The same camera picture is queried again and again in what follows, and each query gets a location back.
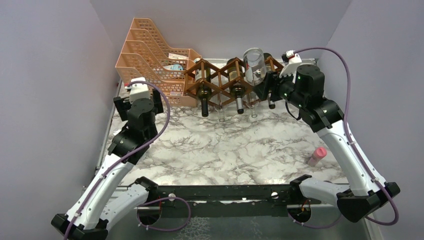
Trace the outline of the clear glass bottle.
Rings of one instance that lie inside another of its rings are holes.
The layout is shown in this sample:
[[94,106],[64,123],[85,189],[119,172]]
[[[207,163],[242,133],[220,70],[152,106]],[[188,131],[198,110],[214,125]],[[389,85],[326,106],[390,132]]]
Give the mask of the clear glass bottle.
[[250,109],[250,116],[252,118],[256,118],[257,114],[257,106],[259,104],[259,98],[257,97],[254,91],[249,92],[246,95],[246,105]]
[[216,106],[214,106],[214,109],[218,113],[218,120],[219,120],[219,122],[224,122],[225,118],[226,118],[226,106],[223,105],[221,92],[217,90],[214,98],[215,98],[215,103],[216,103]]

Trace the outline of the clear round jug dark liquid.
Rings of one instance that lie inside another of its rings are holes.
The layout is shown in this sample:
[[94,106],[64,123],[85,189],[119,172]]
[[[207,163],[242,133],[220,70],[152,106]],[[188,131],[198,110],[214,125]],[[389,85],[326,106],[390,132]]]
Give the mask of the clear round jug dark liquid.
[[243,54],[245,79],[251,86],[259,85],[267,74],[263,51],[258,47],[247,49]]

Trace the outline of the dark green wine bottle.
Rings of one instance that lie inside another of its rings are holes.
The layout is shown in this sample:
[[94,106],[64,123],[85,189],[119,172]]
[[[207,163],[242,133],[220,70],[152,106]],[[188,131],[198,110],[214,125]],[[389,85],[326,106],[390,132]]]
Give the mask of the dark green wine bottle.
[[[231,66],[227,70],[228,81],[231,82],[238,77],[236,66]],[[245,95],[246,88],[240,84],[238,81],[235,81],[234,84],[229,88],[230,94],[235,98],[236,109],[239,115],[244,113],[243,107],[243,96]]]

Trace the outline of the green wine bottle white label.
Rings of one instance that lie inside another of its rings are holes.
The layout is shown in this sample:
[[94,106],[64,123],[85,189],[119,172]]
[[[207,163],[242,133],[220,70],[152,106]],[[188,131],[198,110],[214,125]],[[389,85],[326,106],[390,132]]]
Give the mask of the green wine bottle white label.
[[[211,69],[209,67],[205,67],[204,74],[207,82],[211,82]],[[209,108],[208,108],[208,101],[212,97],[212,90],[208,86],[201,84],[196,89],[196,96],[200,100],[201,103],[201,114],[203,117],[209,116]]]

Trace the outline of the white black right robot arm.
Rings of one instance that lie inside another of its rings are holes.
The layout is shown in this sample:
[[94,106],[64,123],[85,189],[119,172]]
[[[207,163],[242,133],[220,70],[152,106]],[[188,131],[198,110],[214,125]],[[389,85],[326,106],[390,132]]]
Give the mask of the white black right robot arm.
[[387,182],[366,158],[342,109],[324,97],[324,84],[320,68],[304,64],[291,75],[268,72],[252,88],[260,100],[284,100],[298,108],[299,118],[324,141],[348,181],[341,186],[303,175],[290,182],[289,199],[296,204],[306,199],[325,202],[356,223],[391,202],[400,188],[395,182]]

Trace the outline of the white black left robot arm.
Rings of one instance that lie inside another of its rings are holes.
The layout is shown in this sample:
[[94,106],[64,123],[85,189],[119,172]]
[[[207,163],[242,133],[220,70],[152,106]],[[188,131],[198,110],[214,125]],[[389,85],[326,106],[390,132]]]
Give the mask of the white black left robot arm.
[[140,183],[118,201],[108,202],[122,179],[167,128],[169,115],[161,130],[156,127],[156,115],[163,113],[164,108],[169,109],[170,104],[159,89],[142,91],[141,97],[123,107],[126,125],[112,139],[94,179],[66,213],[56,214],[51,221],[63,239],[104,240],[110,228],[136,205],[155,203],[157,191]]

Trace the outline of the brown wooden wine rack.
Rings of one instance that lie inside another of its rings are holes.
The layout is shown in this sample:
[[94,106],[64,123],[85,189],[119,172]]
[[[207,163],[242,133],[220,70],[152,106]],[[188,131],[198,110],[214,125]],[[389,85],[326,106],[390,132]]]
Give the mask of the brown wooden wine rack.
[[243,60],[232,58],[219,68],[205,59],[200,59],[184,72],[185,87],[183,94],[194,99],[208,100],[208,105],[223,107],[237,98],[247,105],[244,96],[253,91],[247,82]]

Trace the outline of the pink capped bottle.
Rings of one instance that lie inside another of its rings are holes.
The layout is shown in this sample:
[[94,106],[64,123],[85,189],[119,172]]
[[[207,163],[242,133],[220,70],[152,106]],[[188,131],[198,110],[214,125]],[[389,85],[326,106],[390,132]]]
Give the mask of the pink capped bottle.
[[328,152],[325,147],[318,147],[315,149],[315,151],[312,153],[311,157],[307,160],[307,164],[309,166],[316,166],[320,160],[325,158],[327,156]]

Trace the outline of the peach plastic file organizer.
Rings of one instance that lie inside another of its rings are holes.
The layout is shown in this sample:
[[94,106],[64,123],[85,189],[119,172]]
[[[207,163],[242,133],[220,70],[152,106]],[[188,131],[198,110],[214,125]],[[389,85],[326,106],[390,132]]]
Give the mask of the peach plastic file organizer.
[[[169,53],[189,57],[188,60],[168,58]],[[173,106],[196,107],[196,99],[184,95],[184,72],[200,60],[192,48],[174,48],[168,45],[155,23],[149,18],[134,18],[115,65],[124,86],[143,77],[159,87]],[[163,66],[179,64],[183,71],[166,70]]]

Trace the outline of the blue round item in organizer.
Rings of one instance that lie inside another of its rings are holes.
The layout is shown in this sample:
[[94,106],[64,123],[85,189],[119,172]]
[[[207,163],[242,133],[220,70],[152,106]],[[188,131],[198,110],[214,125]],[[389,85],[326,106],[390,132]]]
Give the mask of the blue round item in organizer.
[[183,71],[184,68],[182,65],[180,64],[171,64],[171,65],[166,65],[163,66],[164,69],[169,70],[169,71]]

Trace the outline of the white box in organizer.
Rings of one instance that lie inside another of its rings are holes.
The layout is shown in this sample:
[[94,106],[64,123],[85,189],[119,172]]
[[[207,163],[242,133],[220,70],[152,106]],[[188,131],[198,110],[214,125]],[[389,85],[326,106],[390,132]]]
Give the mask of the white box in organizer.
[[188,56],[184,56],[184,55],[180,55],[180,54],[175,54],[175,53],[169,53],[168,54],[168,58],[169,59],[173,59],[173,60],[188,60],[189,59]]

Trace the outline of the black mounting rail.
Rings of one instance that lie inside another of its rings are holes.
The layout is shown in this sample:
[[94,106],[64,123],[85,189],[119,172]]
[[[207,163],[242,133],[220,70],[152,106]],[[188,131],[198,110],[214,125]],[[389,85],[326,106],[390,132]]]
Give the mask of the black mounting rail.
[[300,209],[319,200],[307,199],[288,184],[261,185],[160,185],[147,200],[159,203],[138,206],[142,220],[159,218],[287,217],[288,206]]

